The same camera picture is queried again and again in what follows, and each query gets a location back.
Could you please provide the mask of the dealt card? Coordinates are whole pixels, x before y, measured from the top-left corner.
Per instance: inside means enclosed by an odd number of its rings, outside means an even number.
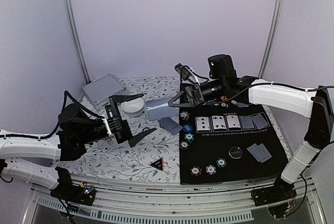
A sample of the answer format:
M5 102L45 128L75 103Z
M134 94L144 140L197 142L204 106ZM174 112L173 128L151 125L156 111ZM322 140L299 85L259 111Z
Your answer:
M260 163L264 163L272 158L272 155L266 147L265 149L259 149L257 144L248 147L247 151Z
M160 126L171 133L172 135L176 135L182 130L182 127L179 125L179 123L176 123L173 119L170 117L165 117L160 120L158 120Z
M248 107L249 107L248 104L244 104L244 103L238 103L237 106L238 106L239 108L248 108Z

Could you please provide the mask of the blue small blind button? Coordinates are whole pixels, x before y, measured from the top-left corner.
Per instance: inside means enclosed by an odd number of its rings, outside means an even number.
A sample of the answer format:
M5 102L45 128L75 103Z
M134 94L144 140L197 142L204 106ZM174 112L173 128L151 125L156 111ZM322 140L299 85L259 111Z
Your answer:
M183 125L183 131L186 133L191 133L193 131L193 127L190 124Z

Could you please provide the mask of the three of spades card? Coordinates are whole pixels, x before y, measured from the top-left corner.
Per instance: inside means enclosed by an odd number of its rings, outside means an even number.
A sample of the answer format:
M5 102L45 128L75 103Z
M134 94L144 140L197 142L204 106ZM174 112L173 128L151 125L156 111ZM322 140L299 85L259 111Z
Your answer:
M210 121L208 117L199 116L195 117L196 131L199 132L211 132Z

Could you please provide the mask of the green 50 chip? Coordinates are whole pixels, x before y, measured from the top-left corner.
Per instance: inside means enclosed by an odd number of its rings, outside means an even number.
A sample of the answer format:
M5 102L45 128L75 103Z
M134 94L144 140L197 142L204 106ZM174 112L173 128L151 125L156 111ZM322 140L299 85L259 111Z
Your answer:
M226 160L223 158L218 158L216 160L217 167L224 168L226 166Z
M192 143L194 141L194 135L192 133L186 133L184 135L184 140L187 142L187 143Z

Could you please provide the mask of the four of clubs card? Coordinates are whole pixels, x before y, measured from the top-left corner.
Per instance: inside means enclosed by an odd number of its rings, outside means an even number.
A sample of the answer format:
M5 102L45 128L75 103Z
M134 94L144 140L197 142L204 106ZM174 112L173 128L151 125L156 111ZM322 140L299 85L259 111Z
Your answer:
M225 132L227 131L226 122L224 116L222 115L213 115L211 117L212 128L214 132Z

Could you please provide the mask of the triangular all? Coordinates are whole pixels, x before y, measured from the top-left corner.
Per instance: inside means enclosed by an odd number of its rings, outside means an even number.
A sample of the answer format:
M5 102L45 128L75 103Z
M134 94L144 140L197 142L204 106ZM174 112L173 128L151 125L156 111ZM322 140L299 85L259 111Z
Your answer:
M155 169L158 169L160 171L163 171L164 170L164 161L163 161L163 158L159 158L158 160L156 161L153 161L149 164L151 167L155 168Z

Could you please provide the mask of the clear round dealer button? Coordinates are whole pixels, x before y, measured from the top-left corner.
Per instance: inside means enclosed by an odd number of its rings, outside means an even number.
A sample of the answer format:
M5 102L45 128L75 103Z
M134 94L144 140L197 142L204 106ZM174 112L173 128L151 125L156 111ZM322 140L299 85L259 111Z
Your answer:
M238 146L233 146L229 149L229 156L232 158L232 159L240 159L243 155L243 151L241 149L241 147L238 147Z

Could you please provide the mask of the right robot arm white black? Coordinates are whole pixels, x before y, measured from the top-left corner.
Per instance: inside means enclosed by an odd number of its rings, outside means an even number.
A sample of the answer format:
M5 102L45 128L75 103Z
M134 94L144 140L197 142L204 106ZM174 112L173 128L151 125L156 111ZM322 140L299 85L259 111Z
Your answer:
M232 58L226 54L209 57L208 64L212 80L181 88L168 102L169 106L194 108L200 104L235 101L242 104L267 105L309 119L303 143L276 178L270 190L270 197L274 201L281 201L289 194L290 185L311 165L321 150L331 143L333 109L328 87L300 88L265 81L255 76L238 78Z

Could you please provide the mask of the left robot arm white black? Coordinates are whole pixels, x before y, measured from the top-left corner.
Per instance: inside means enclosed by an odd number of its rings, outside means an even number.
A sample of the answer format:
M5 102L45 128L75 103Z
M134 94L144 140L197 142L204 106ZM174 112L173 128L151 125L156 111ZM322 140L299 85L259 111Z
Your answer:
M142 97L142 94L111 96L106 106L107 115L102 116L83 106L65 91L64 98L71 99L72 103L63 103L57 125L51 133L32 135L1 130L1 176L21 179L51 191L57 190L66 200L74 199L78 190L67 169L45 167L27 159L75 161L87 152L87 144L107 140L112 136L117 143L128 142L130 147L134 147L156 128L145 128L133 135L128 122L121 118L118 104Z

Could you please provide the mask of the white bowl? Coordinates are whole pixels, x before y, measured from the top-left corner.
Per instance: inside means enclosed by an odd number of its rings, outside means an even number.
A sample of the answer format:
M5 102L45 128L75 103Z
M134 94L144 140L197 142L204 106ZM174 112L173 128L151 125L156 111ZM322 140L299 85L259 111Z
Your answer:
M144 107L145 102L142 98L137 98L121 103L122 111L130 117L139 116L143 112Z

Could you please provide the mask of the grey box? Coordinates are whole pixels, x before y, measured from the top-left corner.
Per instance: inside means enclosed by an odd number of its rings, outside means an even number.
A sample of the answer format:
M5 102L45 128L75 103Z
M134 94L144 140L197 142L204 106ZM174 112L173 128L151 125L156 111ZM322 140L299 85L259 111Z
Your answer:
M83 86L82 90L92 106L101 111L109 103L110 96L122 95L127 88L114 75L107 74Z

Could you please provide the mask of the black poker mat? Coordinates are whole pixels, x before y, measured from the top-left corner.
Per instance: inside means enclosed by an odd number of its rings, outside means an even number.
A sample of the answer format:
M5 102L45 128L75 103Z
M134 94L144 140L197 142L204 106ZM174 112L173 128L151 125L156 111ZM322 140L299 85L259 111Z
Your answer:
M199 105L180 108L181 184L212 184L276 177L288 163L266 108Z

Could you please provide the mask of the front aluminium rail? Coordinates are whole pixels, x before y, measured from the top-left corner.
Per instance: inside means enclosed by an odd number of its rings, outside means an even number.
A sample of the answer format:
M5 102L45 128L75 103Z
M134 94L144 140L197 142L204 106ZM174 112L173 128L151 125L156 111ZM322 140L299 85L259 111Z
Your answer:
M251 194L273 180L208 185L107 180L75 175L96 188L92 206L79 206L76 223L328 223L311 177L295 183L289 216L276 219L270 205L256 206Z

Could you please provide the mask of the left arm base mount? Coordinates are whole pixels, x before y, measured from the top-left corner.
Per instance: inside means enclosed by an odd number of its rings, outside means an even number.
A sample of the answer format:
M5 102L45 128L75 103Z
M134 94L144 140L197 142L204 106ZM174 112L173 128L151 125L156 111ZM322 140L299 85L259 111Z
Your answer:
M56 167L55 170L58 174L58 185L51 190L50 195L52 197L64 200L67 203L93 205L96 196L96 188L93 185L89 185L87 182L74 185L68 170L60 167Z

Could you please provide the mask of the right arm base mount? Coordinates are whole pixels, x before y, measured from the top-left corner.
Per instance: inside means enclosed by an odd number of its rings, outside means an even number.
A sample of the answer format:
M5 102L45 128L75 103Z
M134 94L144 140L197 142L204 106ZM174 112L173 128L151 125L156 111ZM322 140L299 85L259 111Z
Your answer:
M273 186L257 187L251 191L255 206L262 206L293 199L297 196L294 184L289 184L281 178L276 178Z

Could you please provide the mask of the left aluminium frame post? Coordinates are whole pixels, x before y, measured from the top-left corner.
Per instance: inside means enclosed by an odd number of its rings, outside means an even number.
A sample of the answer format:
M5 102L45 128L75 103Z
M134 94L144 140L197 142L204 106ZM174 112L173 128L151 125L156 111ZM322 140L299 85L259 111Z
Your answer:
M75 22L75 16L74 16L74 10L73 10L73 5L71 0L63 0L64 1L64 6L66 10L66 16L69 24L69 29L70 29L70 34L73 39L73 44L74 44L74 49L76 52L79 68L82 72L85 84L88 84L91 82L87 64L84 58L84 54L82 51L81 43L80 43L80 38Z

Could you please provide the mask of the aluminium frame post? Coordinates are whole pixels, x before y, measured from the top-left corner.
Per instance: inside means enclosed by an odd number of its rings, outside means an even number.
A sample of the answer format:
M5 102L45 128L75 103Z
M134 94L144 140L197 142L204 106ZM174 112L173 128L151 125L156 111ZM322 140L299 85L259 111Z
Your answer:
M273 47L273 43L275 40L276 30L279 23L281 8L282 8L283 0L275 0L274 7L273 7L273 13L271 18L271 23L269 27L269 33L265 45L264 54L261 60L260 69L258 72L258 77L264 78L265 72L267 70L268 64L269 64L269 58L271 54L271 50Z
M70 34L73 39L73 44L74 44L74 49L76 52L79 68L82 72L85 84L88 84L91 82L87 64L84 58L84 54L82 51L81 43L80 43L80 38L75 22L75 16L74 16L74 10L73 10L73 5L71 0L63 0L64 1L64 6L66 10L66 16L69 24L69 29L70 29Z

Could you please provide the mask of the right aluminium frame post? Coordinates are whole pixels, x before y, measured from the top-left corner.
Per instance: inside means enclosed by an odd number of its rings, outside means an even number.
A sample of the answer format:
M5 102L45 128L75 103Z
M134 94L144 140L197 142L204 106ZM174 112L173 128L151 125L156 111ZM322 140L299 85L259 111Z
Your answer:
M281 8L282 8L283 0L275 0L274 7L273 7L273 13L271 18L271 23L269 27L269 33L265 45L264 54L261 60L260 69L258 72L258 77L264 78L265 72L267 70L268 64L269 64L269 58L271 54L271 50L273 47L273 43L275 40L276 30L279 23Z

